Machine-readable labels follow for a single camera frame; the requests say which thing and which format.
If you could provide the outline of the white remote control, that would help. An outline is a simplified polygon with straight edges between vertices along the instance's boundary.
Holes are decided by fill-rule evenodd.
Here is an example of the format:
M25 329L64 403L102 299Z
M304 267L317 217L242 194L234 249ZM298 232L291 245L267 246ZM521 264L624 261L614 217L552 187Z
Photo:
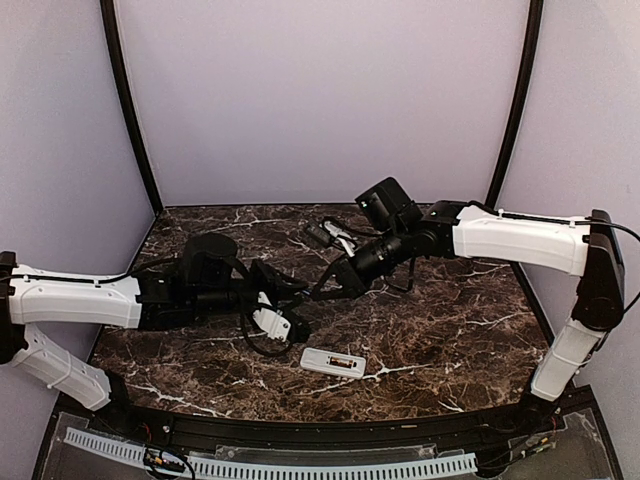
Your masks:
M307 347L302 353L300 367L316 373L361 379L365 374L366 359Z

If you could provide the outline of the gold AAA battery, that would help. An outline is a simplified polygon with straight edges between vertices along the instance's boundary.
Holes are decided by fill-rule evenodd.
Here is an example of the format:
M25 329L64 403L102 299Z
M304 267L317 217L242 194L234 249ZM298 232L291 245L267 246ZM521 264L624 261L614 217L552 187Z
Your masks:
M353 360L343 359L339 357L330 357L329 364L332 366L346 368L346 369L353 368L356 365L356 363Z

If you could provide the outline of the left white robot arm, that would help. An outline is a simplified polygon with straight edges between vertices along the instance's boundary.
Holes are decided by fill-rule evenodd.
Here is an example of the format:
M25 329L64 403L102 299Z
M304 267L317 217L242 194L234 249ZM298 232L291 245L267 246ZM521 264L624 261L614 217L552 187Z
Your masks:
M101 412L120 436L141 427L124 380L92 367L39 329L41 322L91 323L143 331L168 331L194 324L204 315L236 312L243 331L256 327L290 349L310 335L295 313L305 282L259 259L245 266L228 236L190 238L177 258L147 262L119 276L46 272L1 254L1 361L23 369L79 402Z

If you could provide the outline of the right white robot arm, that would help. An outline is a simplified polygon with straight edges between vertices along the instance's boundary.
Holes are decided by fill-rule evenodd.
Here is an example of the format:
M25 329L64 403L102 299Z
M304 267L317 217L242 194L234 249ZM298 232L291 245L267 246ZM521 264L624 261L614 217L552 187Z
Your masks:
M374 280L419 257L491 258L579 277L576 301L534 372L528 396L510 413L521 434L534 432L589 355L625 315L624 264L609 215L549 217L438 201L421 211L388 177L356 198L374 239L333 261L314 286L315 300L358 298Z

